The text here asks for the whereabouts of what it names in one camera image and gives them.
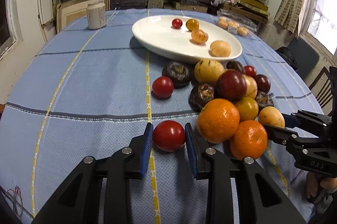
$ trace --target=blue tablecloth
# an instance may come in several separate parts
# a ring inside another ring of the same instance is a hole
[[[89,30],[81,18],[42,48],[14,86],[0,122],[0,185],[18,185],[30,214],[39,212],[85,156],[112,155],[141,135],[148,121],[156,126],[172,119],[195,126],[197,114],[188,104],[191,85],[176,89],[168,100],[150,96],[168,60],[143,48],[131,27],[160,14],[216,23],[209,14],[164,9],[109,11],[107,26],[99,30]],[[322,113],[301,78],[266,43],[255,35],[237,38],[243,47],[237,60],[270,78],[271,96],[281,112]],[[222,145],[215,147],[223,151]],[[163,153],[154,148],[151,157],[154,164],[146,177],[131,181],[134,223],[204,223],[207,181],[193,179],[186,149]],[[313,205],[304,196],[305,172],[294,167],[293,157],[269,142],[258,162],[308,220]],[[237,214],[236,198],[234,204]],[[24,213],[22,221],[31,218]]]

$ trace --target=plastic container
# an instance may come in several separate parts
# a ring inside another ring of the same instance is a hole
[[[220,9],[218,14],[218,26],[226,29],[229,33],[238,34],[242,37],[252,37],[257,31],[256,24],[241,15],[232,14],[227,10]]]
[[[88,4],[87,19],[89,29],[99,29],[107,25],[106,6],[104,0]]]

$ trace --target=black bag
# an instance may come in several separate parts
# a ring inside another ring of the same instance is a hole
[[[289,64],[295,71],[298,69],[297,62],[292,52],[285,46],[280,47],[276,52]]]

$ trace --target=human hand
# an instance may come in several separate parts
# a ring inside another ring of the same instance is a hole
[[[322,179],[320,186],[328,190],[335,189],[337,188],[337,178],[333,179],[332,177],[328,177]],[[315,197],[317,194],[317,189],[318,189],[318,179],[316,177],[316,174],[308,172],[307,180],[305,183],[305,193],[307,195],[307,198],[310,198],[310,196]]]

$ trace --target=clear plastic box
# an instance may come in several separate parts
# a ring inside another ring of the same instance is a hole
[[[239,14],[230,13],[227,10],[217,11],[218,26],[232,34],[242,37],[251,37],[257,31],[257,25],[249,18]]]

